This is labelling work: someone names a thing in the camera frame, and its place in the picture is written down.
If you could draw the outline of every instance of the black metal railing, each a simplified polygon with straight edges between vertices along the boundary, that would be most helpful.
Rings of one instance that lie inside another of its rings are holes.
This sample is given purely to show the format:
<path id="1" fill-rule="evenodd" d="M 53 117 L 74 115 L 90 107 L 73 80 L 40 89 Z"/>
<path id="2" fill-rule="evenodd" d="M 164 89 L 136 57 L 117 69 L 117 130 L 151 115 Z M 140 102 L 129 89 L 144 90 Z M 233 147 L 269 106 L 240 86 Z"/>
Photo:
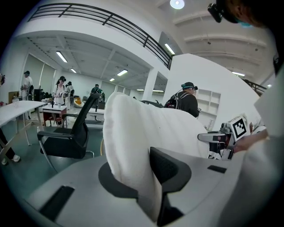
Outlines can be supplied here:
<path id="1" fill-rule="evenodd" d="M 245 81 L 252 89 L 254 89 L 254 91 L 259 95 L 261 96 L 266 90 L 267 88 L 266 87 L 263 87 L 261 85 L 258 85 L 254 82 L 251 82 L 247 79 L 243 79 L 243 81 Z"/>
<path id="2" fill-rule="evenodd" d="M 36 12 L 28 20 L 40 17 L 62 17 L 74 16 L 82 19 L 90 19 L 101 22 L 102 25 L 108 25 L 112 28 L 126 33 L 142 44 L 144 48 L 159 58 L 169 69 L 172 57 L 154 40 L 147 32 L 139 28 L 129 20 L 112 13 L 108 10 L 95 6 L 76 4 L 76 3 L 56 3 L 39 6 Z"/>

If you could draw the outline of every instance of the white cloth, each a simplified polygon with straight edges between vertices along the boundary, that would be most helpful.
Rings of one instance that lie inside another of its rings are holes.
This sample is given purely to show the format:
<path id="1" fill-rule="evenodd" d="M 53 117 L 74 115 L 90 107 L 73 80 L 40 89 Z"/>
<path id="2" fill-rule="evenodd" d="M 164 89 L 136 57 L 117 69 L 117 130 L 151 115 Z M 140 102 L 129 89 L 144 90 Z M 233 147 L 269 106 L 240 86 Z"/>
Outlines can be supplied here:
<path id="1" fill-rule="evenodd" d="M 58 104 L 61 104 L 63 105 L 64 104 L 64 99 L 63 99 L 63 95 L 64 95 L 64 85 L 62 85 L 61 87 L 58 85 L 55 85 L 54 86 L 54 89 L 53 89 L 53 95 L 54 96 L 58 96 L 60 93 L 62 93 L 62 96 L 61 97 L 55 97 L 54 98 L 54 103 L 56 105 Z"/>
<path id="2" fill-rule="evenodd" d="M 65 104 L 67 106 L 67 110 L 70 110 L 70 96 L 67 96 L 65 98 Z"/>
<path id="3" fill-rule="evenodd" d="M 22 91 L 22 98 L 23 98 L 23 100 L 27 100 L 28 89 L 32 85 L 32 78 L 30 76 L 28 76 L 24 79 L 24 85 L 26 86 L 27 89 Z"/>
<path id="4" fill-rule="evenodd" d="M 197 139 L 207 131 L 187 112 L 146 105 L 120 92 L 109 97 L 104 118 L 106 157 L 114 177 L 138 191 L 138 204 L 156 221 L 161 191 L 150 167 L 150 147 L 207 158 L 209 144 Z"/>
<path id="5" fill-rule="evenodd" d="M 68 95 L 68 97 L 70 97 L 70 93 L 71 93 L 72 90 L 74 90 L 74 87 L 72 85 L 69 85 L 67 87 L 67 95 Z"/>

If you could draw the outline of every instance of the cabinet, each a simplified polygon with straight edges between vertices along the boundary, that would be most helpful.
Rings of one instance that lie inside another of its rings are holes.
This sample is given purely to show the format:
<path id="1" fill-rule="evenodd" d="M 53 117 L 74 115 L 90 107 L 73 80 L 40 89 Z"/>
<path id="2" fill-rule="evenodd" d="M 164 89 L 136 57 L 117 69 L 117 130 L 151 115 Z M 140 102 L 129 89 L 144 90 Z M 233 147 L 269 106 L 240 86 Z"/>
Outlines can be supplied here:
<path id="1" fill-rule="evenodd" d="M 221 94 L 210 91 L 199 89 L 197 94 L 198 107 L 201 109 L 198 120 L 203 126 L 211 131 L 219 109 Z"/>

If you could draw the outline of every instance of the chair armrest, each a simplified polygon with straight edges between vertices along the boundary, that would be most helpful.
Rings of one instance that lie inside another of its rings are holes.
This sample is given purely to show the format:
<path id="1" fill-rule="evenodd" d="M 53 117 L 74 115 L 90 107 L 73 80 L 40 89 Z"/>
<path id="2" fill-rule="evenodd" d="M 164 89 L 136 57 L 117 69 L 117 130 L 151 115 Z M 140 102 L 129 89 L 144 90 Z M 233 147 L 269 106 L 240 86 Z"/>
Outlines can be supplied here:
<path id="1" fill-rule="evenodd" d="M 37 133 L 37 138 L 39 139 L 39 141 L 44 136 L 46 136 L 46 137 L 59 137 L 59 138 L 73 138 L 74 135 L 65 134 L 65 133 L 46 132 L 46 131 L 39 131 Z"/>
<path id="2" fill-rule="evenodd" d="M 62 114 L 62 120 L 64 120 L 66 117 L 78 117 L 78 116 L 79 116 L 78 114 L 65 113 L 65 114 Z"/>

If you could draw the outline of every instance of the person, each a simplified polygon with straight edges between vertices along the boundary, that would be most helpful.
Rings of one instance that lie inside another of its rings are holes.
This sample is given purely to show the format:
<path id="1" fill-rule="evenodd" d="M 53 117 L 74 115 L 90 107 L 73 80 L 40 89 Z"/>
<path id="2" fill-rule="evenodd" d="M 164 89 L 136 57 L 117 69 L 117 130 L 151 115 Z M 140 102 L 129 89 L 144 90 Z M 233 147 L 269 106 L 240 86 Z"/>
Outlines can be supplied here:
<path id="1" fill-rule="evenodd" d="M 283 32 L 279 27 L 282 21 L 283 7 L 280 6 L 282 1 L 272 1 L 268 4 L 260 3 L 257 0 L 217 0 L 216 4 L 210 4 L 208 11 L 212 14 L 217 22 L 225 18 L 231 23 L 240 23 L 243 26 L 254 26 L 268 28 L 274 35 L 277 54 L 273 58 L 275 75 L 278 75 L 284 62 L 284 45 Z M 234 146 L 234 152 L 248 150 L 254 143 L 266 139 L 268 132 L 263 131 L 245 136 L 238 140 Z"/>
<path id="2" fill-rule="evenodd" d="M 93 87 L 93 89 L 91 90 L 90 95 L 92 95 L 92 94 L 98 94 L 98 93 L 101 94 L 102 92 L 103 92 L 103 90 L 101 90 L 101 89 L 99 88 L 99 85 L 96 84 L 95 87 Z"/>
<path id="3" fill-rule="evenodd" d="M 57 81 L 56 85 L 54 86 L 53 98 L 54 98 L 54 104 L 55 105 L 58 105 L 58 104 L 63 105 L 64 104 L 63 94 L 64 94 L 64 91 L 65 91 L 65 87 L 64 87 L 63 84 L 64 84 L 65 81 L 66 81 L 65 77 L 61 76 L 59 78 L 59 80 Z"/>
<path id="4" fill-rule="evenodd" d="M 0 87 L 5 83 L 5 75 L 0 74 Z M 2 129 L 0 128 L 0 140 L 4 143 L 7 144 L 7 139 L 2 131 Z M 20 161 L 20 156 L 16 155 L 15 152 L 13 151 L 12 148 L 10 148 L 7 152 L 6 152 L 6 157 L 14 162 L 19 162 Z M 2 162 L 3 165 L 6 165 L 8 162 L 6 160 L 6 158 L 3 158 Z"/>
<path id="5" fill-rule="evenodd" d="M 72 86 L 71 81 L 69 81 L 68 84 L 66 85 L 66 93 L 67 93 L 67 96 L 65 98 L 65 103 L 67 106 L 67 110 L 70 110 L 70 96 L 71 96 L 71 93 L 72 95 L 74 95 L 74 87 Z"/>
<path id="6" fill-rule="evenodd" d="M 7 140 L 6 140 L 6 137 L 2 131 L 2 129 L 0 129 L 0 139 L 2 140 L 3 143 L 7 144 Z M 12 148 L 10 148 L 7 152 L 6 152 L 6 157 L 8 159 L 10 159 L 11 161 L 14 161 L 14 162 L 19 162 L 20 161 L 20 156 L 16 155 L 15 152 L 13 151 Z M 2 165 L 6 165 L 8 162 L 6 160 L 6 158 L 3 158 L 2 160 Z"/>
<path id="7" fill-rule="evenodd" d="M 22 92 L 22 99 L 23 100 L 32 100 L 32 90 L 33 90 L 33 84 L 32 84 L 32 78 L 30 77 L 30 71 L 24 72 L 24 85 L 21 86 L 21 92 Z M 25 114 L 25 117 L 27 119 L 31 119 L 31 112 L 28 111 Z"/>
<path id="8" fill-rule="evenodd" d="M 175 108 L 188 112 L 194 117 L 199 116 L 198 103 L 194 94 L 198 89 L 192 82 L 186 82 L 181 85 L 182 92 L 177 92 L 170 100 L 165 104 L 164 108 Z"/>

